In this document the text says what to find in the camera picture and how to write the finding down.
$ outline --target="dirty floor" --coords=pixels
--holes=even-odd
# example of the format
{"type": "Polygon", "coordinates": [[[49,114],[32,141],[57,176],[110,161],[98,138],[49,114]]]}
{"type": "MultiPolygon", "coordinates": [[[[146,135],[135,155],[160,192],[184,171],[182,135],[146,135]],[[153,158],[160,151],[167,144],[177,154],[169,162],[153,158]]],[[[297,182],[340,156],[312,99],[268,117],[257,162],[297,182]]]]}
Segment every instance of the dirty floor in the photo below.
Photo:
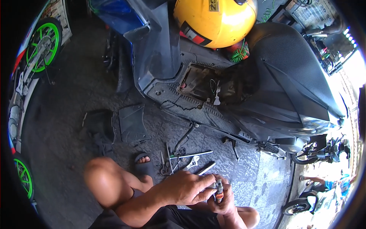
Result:
{"type": "MultiPolygon", "coordinates": [[[[54,68],[49,68],[55,85],[39,81],[25,117],[22,134],[22,154],[28,158],[35,183],[34,198],[42,218],[51,228],[88,228],[102,208],[88,191],[83,181],[83,167],[98,156],[87,149],[80,138],[85,112],[108,108],[119,109],[145,104],[143,122],[152,136],[143,143],[123,143],[119,121],[114,127],[117,136],[113,158],[125,169],[132,165],[131,157],[139,151],[152,155],[156,171],[160,169],[160,151],[165,142],[174,147],[188,130],[189,123],[175,118],[143,98],[136,90],[127,96],[114,94],[116,80],[106,73],[102,55],[106,41],[104,25],[88,19],[75,23],[71,42],[57,57],[54,68]]],[[[233,186],[235,204],[258,210],[261,221],[257,228],[273,228],[280,208],[290,190],[292,166],[290,160],[276,160],[255,149],[239,144],[237,162],[230,144],[221,142],[221,135],[200,126],[184,145],[187,154],[213,150],[201,156],[197,172],[213,160],[210,172],[228,178],[233,186]]],[[[154,181],[162,181],[160,175],[154,181]]]]}

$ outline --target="hand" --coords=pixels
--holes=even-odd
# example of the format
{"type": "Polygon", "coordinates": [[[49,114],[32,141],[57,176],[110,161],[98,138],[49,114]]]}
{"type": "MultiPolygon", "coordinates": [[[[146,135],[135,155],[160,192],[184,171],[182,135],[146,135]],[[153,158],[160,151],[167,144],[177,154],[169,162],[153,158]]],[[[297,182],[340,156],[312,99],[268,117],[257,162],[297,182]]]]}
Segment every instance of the hand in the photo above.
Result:
{"type": "Polygon", "coordinates": [[[207,204],[210,210],[214,213],[218,213],[224,216],[237,213],[236,206],[234,205],[234,193],[231,190],[231,185],[229,184],[228,180],[218,174],[215,174],[214,176],[216,177],[216,179],[221,179],[221,182],[223,184],[224,197],[221,203],[217,204],[214,200],[214,197],[211,196],[207,200],[207,204]]]}
{"type": "Polygon", "coordinates": [[[216,189],[207,188],[214,182],[216,179],[212,174],[198,176],[189,171],[178,171],[156,186],[167,205],[193,205],[207,200],[216,192],[216,189]]]}

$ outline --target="green rim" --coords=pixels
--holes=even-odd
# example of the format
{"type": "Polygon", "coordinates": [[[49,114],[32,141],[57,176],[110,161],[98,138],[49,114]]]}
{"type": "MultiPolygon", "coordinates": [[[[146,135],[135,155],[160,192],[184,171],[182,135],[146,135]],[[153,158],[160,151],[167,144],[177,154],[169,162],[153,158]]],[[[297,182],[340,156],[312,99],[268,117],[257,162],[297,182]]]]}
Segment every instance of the green rim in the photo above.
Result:
{"type": "Polygon", "coordinates": [[[14,162],[20,181],[27,192],[28,199],[30,199],[32,197],[33,184],[32,179],[30,178],[29,170],[20,160],[14,158],[14,162]]]}
{"type": "MultiPolygon", "coordinates": [[[[27,59],[27,63],[29,63],[29,60],[32,59],[35,55],[37,55],[38,51],[36,50],[34,53],[34,49],[37,48],[38,42],[44,37],[44,36],[50,36],[51,37],[51,49],[49,50],[52,54],[49,57],[49,59],[46,61],[46,65],[50,65],[51,62],[53,61],[56,52],[57,52],[57,48],[59,47],[59,30],[57,29],[57,26],[53,23],[45,23],[43,25],[41,25],[36,32],[33,34],[33,38],[31,40],[31,43],[28,45],[27,48],[27,54],[26,54],[26,59],[27,59]]],[[[34,68],[32,71],[33,72],[41,72],[45,70],[45,66],[41,66],[39,68],[34,68]]]]}

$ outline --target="black shorts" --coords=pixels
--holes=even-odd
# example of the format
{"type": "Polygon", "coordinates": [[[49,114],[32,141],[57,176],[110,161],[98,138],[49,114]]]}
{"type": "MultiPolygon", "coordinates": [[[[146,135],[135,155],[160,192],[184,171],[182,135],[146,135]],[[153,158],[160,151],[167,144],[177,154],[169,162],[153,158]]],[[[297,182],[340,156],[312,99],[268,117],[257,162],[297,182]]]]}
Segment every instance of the black shorts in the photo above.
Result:
{"type": "MultiPolygon", "coordinates": [[[[134,190],[133,197],[142,193],[134,190]]],[[[125,224],[111,209],[104,210],[89,229],[127,229],[125,224]]],[[[220,229],[217,214],[209,211],[178,209],[176,205],[160,208],[142,228],[209,228],[220,229]]]]}

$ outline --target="leg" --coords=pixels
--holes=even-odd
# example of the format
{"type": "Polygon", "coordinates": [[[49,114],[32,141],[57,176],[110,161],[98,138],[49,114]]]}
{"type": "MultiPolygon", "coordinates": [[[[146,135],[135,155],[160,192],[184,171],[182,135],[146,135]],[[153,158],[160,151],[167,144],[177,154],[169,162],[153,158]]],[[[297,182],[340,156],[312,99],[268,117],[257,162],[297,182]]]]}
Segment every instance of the leg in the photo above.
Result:
{"type": "Polygon", "coordinates": [[[319,177],[304,177],[304,180],[312,180],[314,182],[319,182],[321,184],[325,184],[325,180],[319,177]]]}
{"type": "MultiPolygon", "coordinates": [[[[150,161],[142,158],[139,163],[150,161]]],[[[87,163],[84,180],[89,190],[104,208],[114,209],[133,196],[133,190],[146,192],[153,186],[150,176],[138,179],[123,170],[111,158],[95,158],[87,163]]]]}
{"type": "MultiPolygon", "coordinates": [[[[239,213],[239,216],[244,221],[245,225],[248,229],[254,228],[259,223],[259,213],[252,207],[236,207],[239,213]]],[[[224,216],[218,214],[217,220],[221,228],[225,228],[224,216]]]]}

